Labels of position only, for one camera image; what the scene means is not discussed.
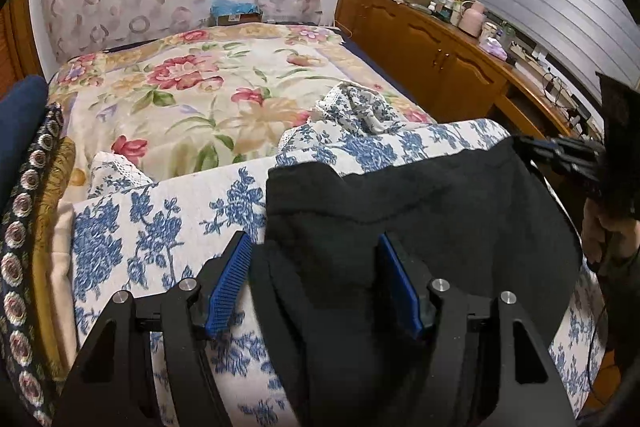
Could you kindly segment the person's right hand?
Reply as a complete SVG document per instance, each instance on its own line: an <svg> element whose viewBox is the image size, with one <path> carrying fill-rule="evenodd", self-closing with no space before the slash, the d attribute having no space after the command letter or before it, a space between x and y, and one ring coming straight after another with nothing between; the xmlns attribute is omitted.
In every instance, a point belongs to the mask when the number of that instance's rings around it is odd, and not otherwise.
<svg viewBox="0 0 640 427"><path fill-rule="evenodd" d="M634 219L613 218L592 199L584 206L582 220L582 249L589 263L605 259L627 260L639 248L639 222Z"/></svg>

